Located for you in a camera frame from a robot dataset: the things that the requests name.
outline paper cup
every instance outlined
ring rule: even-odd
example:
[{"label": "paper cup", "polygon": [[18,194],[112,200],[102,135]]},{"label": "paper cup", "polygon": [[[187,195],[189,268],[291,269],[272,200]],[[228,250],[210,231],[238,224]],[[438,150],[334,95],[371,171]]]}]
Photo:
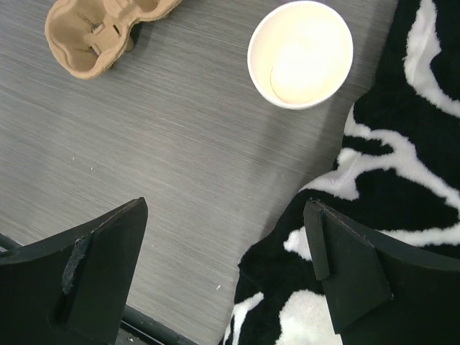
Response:
[{"label": "paper cup", "polygon": [[249,43],[252,82],[269,102],[306,109],[335,94],[349,74],[353,39],[343,18],[316,1],[295,1],[269,13]]}]

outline gray floor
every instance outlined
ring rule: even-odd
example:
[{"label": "gray floor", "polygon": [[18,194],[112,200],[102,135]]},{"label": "gray floor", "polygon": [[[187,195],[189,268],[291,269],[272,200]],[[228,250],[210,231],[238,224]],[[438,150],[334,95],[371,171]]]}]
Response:
[{"label": "gray floor", "polygon": [[328,0],[348,22],[348,81],[311,110],[255,91],[246,48],[282,0],[185,0],[113,70],[76,80],[43,35],[53,0],[0,0],[0,231],[37,241],[144,196],[129,303],[199,344],[229,317],[236,264],[326,171],[372,82],[396,0]]}]

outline white fur patch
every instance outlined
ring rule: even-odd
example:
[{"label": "white fur patch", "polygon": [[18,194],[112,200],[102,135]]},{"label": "white fur patch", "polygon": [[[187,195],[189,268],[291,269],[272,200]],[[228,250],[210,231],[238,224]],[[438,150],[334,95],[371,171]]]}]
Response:
[{"label": "white fur patch", "polygon": [[281,336],[275,345],[341,345],[324,296],[294,292],[280,312]]},{"label": "white fur patch", "polygon": [[439,86],[430,64],[441,52],[436,34],[436,5],[432,0],[421,0],[417,17],[408,35],[405,77],[417,94],[447,114],[460,117],[460,101],[447,96]]},{"label": "white fur patch", "polygon": [[308,246],[307,233],[304,226],[292,231],[283,245],[287,252],[297,253],[303,259],[311,261],[310,247]]},{"label": "white fur patch", "polygon": [[337,163],[343,165],[345,162],[350,162],[357,157],[357,152],[354,149],[345,147],[340,150],[339,156],[337,157]]}]

